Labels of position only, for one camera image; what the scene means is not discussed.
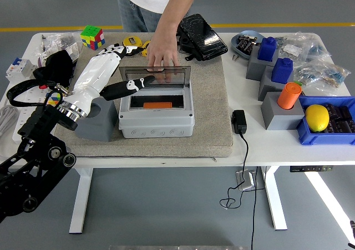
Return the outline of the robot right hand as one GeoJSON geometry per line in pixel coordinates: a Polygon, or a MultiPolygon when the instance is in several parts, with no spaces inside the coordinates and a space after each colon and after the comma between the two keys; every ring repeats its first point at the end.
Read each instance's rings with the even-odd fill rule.
{"type": "MultiPolygon", "coordinates": [[[[352,229],[353,237],[355,238],[355,222],[353,220],[350,220],[350,226],[352,229]]],[[[355,245],[352,244],[351,242],[348,243],[348,247],[355,249],[355,245]]]]}

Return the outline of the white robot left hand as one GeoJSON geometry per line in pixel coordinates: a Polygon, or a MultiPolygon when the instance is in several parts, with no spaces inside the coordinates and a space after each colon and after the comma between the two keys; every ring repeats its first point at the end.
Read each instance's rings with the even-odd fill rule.
{"type": "Polygon", "coordinates": [[[125,47],[117,43],[92,57],[77,79],[71,94],[63,99],[59,111],[72,116],[73,119],[84,118],[90,113],[92,101],[100,96],[110,101],[124,98],[146,88],[155,81],[153,75],[108,85],[120,61],[126,55],[136,54],[142,50],[140,47],[125,47]]]}

